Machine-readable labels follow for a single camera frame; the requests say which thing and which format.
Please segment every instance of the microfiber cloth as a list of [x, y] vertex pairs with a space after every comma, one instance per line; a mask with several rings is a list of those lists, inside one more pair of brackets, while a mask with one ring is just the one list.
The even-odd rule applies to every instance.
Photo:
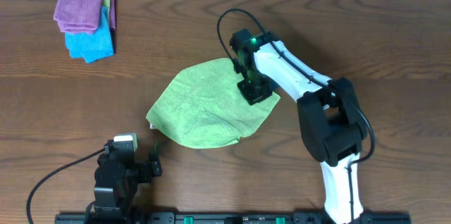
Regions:
[[58, 0], [54, 20], [62, 32], [93, 33], [99, 27], [102, 0]]
[[86, 63], [91, 63], [114, 54], [106, 14], [107, 8], [102, 6], [99, 27], [92, 35], [65, 33], [66, 47], [71, 58], [84, 58]]
[[250, 106], [229, 58], [182, 70], [147, 113], [147, 120], [175, 142], [194, 149], [235, 144], [252, 135], [280, 97]]
[[102, 6], [108, 6], [109, 8], [109, 23], [110, 23], [110, 28], [112, 29], [116, 29], [116, 8], [115, 8], [115, 1], [114, 0], [109, 0], [108, 4], [106, 3], [107, 1], [103, 0], [102, 1]]
[[106, 14], [106, 19], [108, 21], [108, 23], [110, 24], [110, 6], [111, 6], [111, 0], [101, 0], [101, 4], [102, 6], [106, 6], [108, 11]]

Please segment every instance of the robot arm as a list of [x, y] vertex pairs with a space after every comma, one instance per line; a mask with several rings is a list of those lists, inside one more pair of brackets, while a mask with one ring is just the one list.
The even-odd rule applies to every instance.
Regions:
[[[284, 57], [272, 47], [270, 39]], [[282, 87], [297, 102], [302, 139], [310, 154], [320, 162], [323, 171], [325, 210], [335, 223], [349, 223], [351, 196], [347, 167], [351, 161], [359, 159], [362, 140], [366, 136], [361, 118], [349, 107], [351, 103], [359, 107], [349, 80], [342, 78], [334, 81], [312, 70], [271, 33], [253, 37], [249, 31], [241, 30], [233, 35], [230, 45], [237, 54], [235, 70], [245, 78], [238, 83], [238, 87], [249, 104], [269, 97], [271, 82]], [[346, 103], [303, 76], [293, 64], [321, 84], [339, 91], [342, 98], [347, 98]], [[330, 107], [337, 108], [336, 116], [326, 115], [324, 110]], [[354, 218], [358, 218], [363, 207], [359, 200], [356, 172], [351, 174], [351, 180], [354, 185]]]

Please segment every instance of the green towel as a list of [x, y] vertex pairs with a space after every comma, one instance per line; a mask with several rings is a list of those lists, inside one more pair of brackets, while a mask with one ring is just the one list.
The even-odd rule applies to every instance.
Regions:
[[175, 142], [194, 149], [224, 147], [252, 135], [280, 97], [250, 106], [232, 61], [219, 58], [182, 70], [147, 113], [147, 120]]

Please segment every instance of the wooden table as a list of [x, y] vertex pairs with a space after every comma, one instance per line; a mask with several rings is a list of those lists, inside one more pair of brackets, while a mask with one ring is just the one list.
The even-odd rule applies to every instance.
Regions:
[[[451, 0], [118, 0], [117, 53], [73, 60], [53, 21], [56, 0], [0, 0], [0, 216], [24, 223], [33, 186], [122, 132], [139, 156], [160, 144], [163, 176], [136, 204], [179, 211], [293, 211], [324, 203], [321, 169], [305, 149], [284, 93], [240, 144], [195, 150], [151, 131], [145, 115], [183, 68], [224, 57], [216, 21], [253, 12], [306, 64], [353, 81], [378, 137], [359, 167], [373, 211], [408, 211], [415, 223], [451, 222]], [[256, 27], [230, 15], [223, 36]], [[368, 149], [365, 140], [364, 148]], [[96, 159], [45, 182], [36, 223], [91, 202]]]

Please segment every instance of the black cable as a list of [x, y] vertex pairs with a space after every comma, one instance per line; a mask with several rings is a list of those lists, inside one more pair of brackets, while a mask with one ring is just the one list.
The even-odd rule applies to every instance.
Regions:
[[[269, 43], [271, 44], [271, 46], [274, 48], [274, 50], [277, 52], [277, 54], [282, 57], [283, 59], [285, 59], [293, 68], [295, 68], [296, 70], [298, 70], [305, 78], [307, 78], [308, 80], [310, 80], [311, 82], [317, 84], [318, 86], [328, 90], [331, 93], [334, 93], [336, 95], [336, 97], [340, 97], [340, 93], [336, 90], [333, 89], [331, 87], [329, 87], [328, 85], [323, 84], [322, 82], [319, 82], [317, 79], [315, 79], [313, 77], [313, 75], [308, 74], [307, 72], [303, 71], [300, 67], [298, 67], [296, 64], [294, 64], [290, 59], [288, 59], [285, 54], [280, 51], [275, 44], [273, 43], [273, 41], [271, 40], [271, 38], [268, 36], [267, 31], [265, 30], [265, 28], [263, 27], [263, 25], [261, 25], [261, 23], [248, 11], [241, 9], [241, 8], [231, 8], [229, 10], [227, 10], [226, 12], [224, 12], [218, 19], [218, 22], [216, 24], [216, 31], [218, 33], [218, 38], [219, 41], [221, 42], [221, 45], [224, 48], [224, 51], [227, 53], [228, 57], [230, 59], [232, 59], [232, 56], [230, 55], [230, 53], [228, 52], [226, 46], [224, 45], [224, 42], [221, 38], [221, 32], [219, 30], [219, 26], [221, 24], [221, 20], [223, 19], [224, 16], [226, 16], [226, 14], [230, 13], [230, 12], [241, 12], [244, 13], [246, 15], [248, 15], [253, 21], [254, 23], [259, 27], [260, 31], [263, 33], [263, 35], [266, 36], [266, 38], [268, 38]], [[347, 171], [348, 171], [348, 180], [349, 180], [349, 184], [350, 184], [350, 196], [351, 196], [351, 200], [350, 200], [350, 206], [351, 206], [351, 223], [354, 222], [354, 193], [352, 191], [352, 177], [351, 177], [351, 165], [356, 164], [356, 163], [361, 163], [363, 161], [368, 160], [369, 158], [371, 158], [371, 156], [374, 153], [374, 149], [376, 148], [376, 137], [374, 136], [374, 131], [373, 128], [370, 124], [370, 122], [368, 121], [368, 118], [363, 114], [362, 110], [360, 110], [360, 108], [357, 108], [357, 106], [355, 106], [354, 104], [351, 104], [351, 107], [353, 107], [356, 112], [362, 117], [363, 121], [365, 122], [365, 126], [366, 129], [369, 132], [369, 136], [370, 136], [370, 140], [371, 140], [371, 148], [369, 149], [368, 154], [365, 157], [359, 158], [358, 160], [352, 161], [348, 164], [347, 166]]]
[[76, 160], [72, 163], [66, 164], [58, 169], [56, 169], [55, 171], [52, 171], [50, 174], [46, 175], [44, 178], [42, 178], [36, 185], [35, 187], [31, 190], [30, 195], [28, 195], [28, 200], [27, 200], [27, 218], [28, 218], [28, 223], [29, 224], [33, 224], [33, 219], [31, 216], [31, 199], [33, 198], [33, 195], [35, 194], [35, 192], [37, 191], [37, 188], [39, 188], [39, 186], [41, 186], [47, 179], [49, 179], [52, 175], [57, 174], [58, 172], [62, 171], [63, 169], [69, 168], [71, 166], [74, 166], [75, 164], [78, 164], [82, 161], [86, 161], [87, 159], [96, 156], [97, 154], [100, 154], [101, 152], [105, 151], [105, 149], [100, 149], [92, 154], [90, 154], [89, 156], [83, 157], [79, 160]]
[[91, 209], [92, 209], [92, 206], [93, 206], [95, 203], [96, 203], [96, 202], [93, 201], [93, 202], [89, 203], [89, 204], [86, 206], [85, 219], [83, 220], [83, 224], [88, 224], [88, 223], [89, 223], [89, 219], [91, 218]]

